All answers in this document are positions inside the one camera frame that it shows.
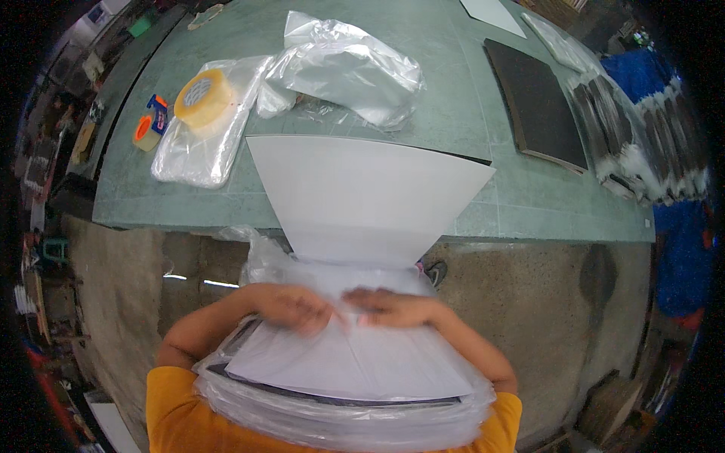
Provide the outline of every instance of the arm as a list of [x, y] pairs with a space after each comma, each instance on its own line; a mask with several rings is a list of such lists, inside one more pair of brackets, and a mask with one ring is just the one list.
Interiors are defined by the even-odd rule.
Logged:
[[517, 393], [516, 375], [503, 353], [468, 327], [453, 310], [438, 299], [362, 288], [350, 291], [344, 298], [351, 304], [376, 310], [360, 316], [358, 322], [363, 325], [403, 328], [431, 325], [491, 381], [495, 391]]
[[468, 327], [449, 307], [436, 301], [437, 309], [428, 321], [453, 349], [468, 360], [494, 385], [495, 391], [516, 395], [518, 382], [504, 354], [474, 329]]
[[329, 303], [302, 286], [253, 283], [177, 321], [161, 343], [156, 365], [190, 370], [254, 312], [303, 336], [321, 331], [336, 314]]

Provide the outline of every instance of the black board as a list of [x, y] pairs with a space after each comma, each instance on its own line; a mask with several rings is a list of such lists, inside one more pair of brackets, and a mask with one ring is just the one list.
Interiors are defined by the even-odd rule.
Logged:
[[484, 50], [508, 105], [518, 150], [579, 174], [587, 171], [579, 131], [549, 65], [490, 39]]

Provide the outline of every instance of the concrete floor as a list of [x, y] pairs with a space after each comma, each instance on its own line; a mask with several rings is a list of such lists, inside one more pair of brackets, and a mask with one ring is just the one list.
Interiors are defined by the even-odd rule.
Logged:
[[[148, 450], [146, 373], [162, 336], [235, 283], [247, 244], [155, 230], [114, 231], [64, 219], [91, 341], [84, 375], [103, 386], [142, 451]], [[634, 364], [647, 304], [649, 244], [437, 244], [440, 297], [510, 359], [520, 383], [519, 450], [573, 422], [586, 391]], [[187, 280], [162, 278], [164, 273]]]

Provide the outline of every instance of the orange shirt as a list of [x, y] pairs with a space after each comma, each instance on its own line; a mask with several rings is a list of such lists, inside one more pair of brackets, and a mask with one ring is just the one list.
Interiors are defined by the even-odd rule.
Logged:
[[[288, 444], [234, 425], [214, 413], [194, 393], [196, 374], [177, 367], [158, 367], [146, 378], [146, 425], [151, 453], [265, 452], [313, 453], [321, 450]], [[492, 415], [481, 424], [481, 436], [449, 453], [511, 453], [521, 419], [521, 400], [497, 393]]]

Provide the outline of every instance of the table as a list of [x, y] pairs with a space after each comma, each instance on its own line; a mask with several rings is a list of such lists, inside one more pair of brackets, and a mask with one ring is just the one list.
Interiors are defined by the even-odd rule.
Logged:
[[[575, 175], [515, 150], [506, 107], [481, 48], [483, 40], [502, 42], [546, 62], [560, 83], [574, 72], [559, 65], [520, 19], [523, 7], [502, 2], [528, 39], [471, 19], [458, 0], [235, 0], [193, 31], [186, 29], [192, 19], [186, 15], [142, 70], [109, 133], [94, 222], [187, 231], [248, 224], [280, 232], [244, 141], [229, 181], [209, 190], [153, 179], [149, 169], [154, 153], [134, 147], [131, 134], [153, 93], [172, 102], [205, 62], [280, 52], [287, 12], [296, 9], [352, 23], [418, 60], [428, 89], [410, 123], [396, 133], [319, 123], [290, 113], [271, 120], [252, 114], [246, 134], [372, 138], [492, 160], [498, 172], [445, 232], [444, 240], [653, 241], [651, 208], [613, 195], [591, 171]], [[103, 89], [112, 89], [107, 87], [109, 80]]]
[[[97, 170], [103, 163], [105, 151], [107, 151], [107, 139], [115, 131], [118, 117], [123, 113], [123, 107], [128, 95], [136, 86], [137, 77], [144, 70], [146, 64], [170, 31], [185, 15], [186, 9], [181, 6], [170, 9], [161, 16], [153, 27], [128, 44], [95, 98], [96, 102], [103, 104], [104, 111], [101, 122], [96, 125], [96, 140], [91, 148], [89, 158], [77, 164], [71, 162], [66, 173], [77, 173], [84, 178], [95, 179], [98, 173]], [[90, 121], [91, 119], [86, 116], [83, 125], [88, 124]]]

